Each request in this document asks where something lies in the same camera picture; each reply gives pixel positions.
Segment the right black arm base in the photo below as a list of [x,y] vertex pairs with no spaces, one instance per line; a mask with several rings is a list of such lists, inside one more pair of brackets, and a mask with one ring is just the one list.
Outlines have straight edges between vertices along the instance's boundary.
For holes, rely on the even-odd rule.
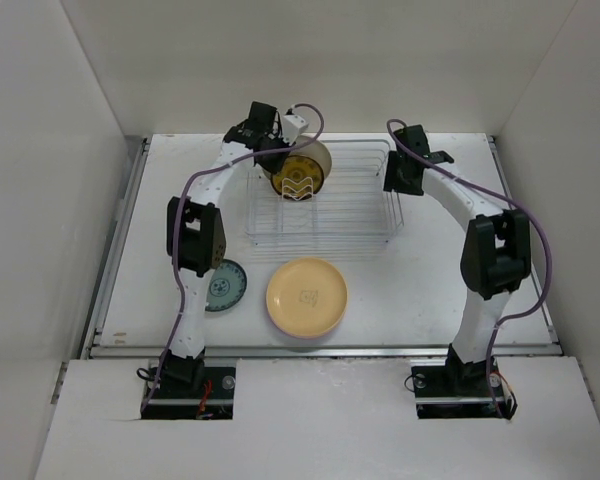
[[420,420],[511,420],[518,410],[515,394],[497,370],[456,384],[443,365],[415,365],[409,379]]

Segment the purple plastic plate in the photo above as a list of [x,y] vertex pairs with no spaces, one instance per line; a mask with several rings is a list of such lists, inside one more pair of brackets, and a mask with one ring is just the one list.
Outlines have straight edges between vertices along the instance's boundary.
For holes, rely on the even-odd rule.
[[297,339],[316,339],[322,338],[329,335],[335,330],[339,323],[332,323],[328,325],[319,325],[318,327],[311,327],[308,330],[299,329],[296,325],[279,324],[276,322],[272,323],[280,332]]

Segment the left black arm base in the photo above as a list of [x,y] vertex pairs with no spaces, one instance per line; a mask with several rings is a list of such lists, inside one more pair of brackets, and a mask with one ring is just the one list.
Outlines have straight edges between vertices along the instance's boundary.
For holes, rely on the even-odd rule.
[[165,375],[153,394],[156,367],[139,368],[145,380],[140,407],[142,420],[232,420],[236,387],[236,365],[206,365],[193,384],[169,380]]

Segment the yellow black patterned plate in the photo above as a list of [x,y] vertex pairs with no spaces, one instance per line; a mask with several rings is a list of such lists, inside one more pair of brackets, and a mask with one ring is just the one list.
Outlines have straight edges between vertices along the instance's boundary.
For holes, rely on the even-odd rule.
[[325,174],[315,160],[303,156],[289,156],[281,171],[273,174],[270,184],[282,198],[293,201],[311,199],[323,187]]

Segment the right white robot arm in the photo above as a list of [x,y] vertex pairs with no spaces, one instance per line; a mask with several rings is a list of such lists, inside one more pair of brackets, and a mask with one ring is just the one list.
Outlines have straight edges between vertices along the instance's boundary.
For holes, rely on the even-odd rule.
[[499,206],[495,201],[505,197],[466,179],[448,153],[431,151],[422,126],[403,124],[389,135],[396,149],[384,189],[432,197],[465,234],[460,273],[466,303],[443,369],[445,386],[464,394],[488,375],[496,323],[531,273],[529,217],[522,209]]

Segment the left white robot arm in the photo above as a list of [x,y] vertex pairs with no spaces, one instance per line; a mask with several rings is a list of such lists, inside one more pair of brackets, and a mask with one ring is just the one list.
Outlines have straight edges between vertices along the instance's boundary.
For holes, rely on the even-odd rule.
[[201,317],[206,289],[213,271],[222,263],[226,236],[221,213],[238,167],[252,161],[269,173],[281,171],[290,152],[308,126],[294,106],[286,112],[254,101],[245,120],[224,135],[217,158],[205,170],[192,174],[182,193],[167,206],[167,254],[179,293],[174,325],[157,367],[157,380],[171,385],[181,396],[203,387],[205,349]]

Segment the green patterned small plate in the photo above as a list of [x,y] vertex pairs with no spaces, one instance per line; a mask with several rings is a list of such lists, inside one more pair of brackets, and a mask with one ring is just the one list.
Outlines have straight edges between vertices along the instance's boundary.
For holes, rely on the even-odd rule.
[[246,292],[247,282],[244,268],[233,260],[225,259],[212,276],[205,311],[219,313],[236,306]]

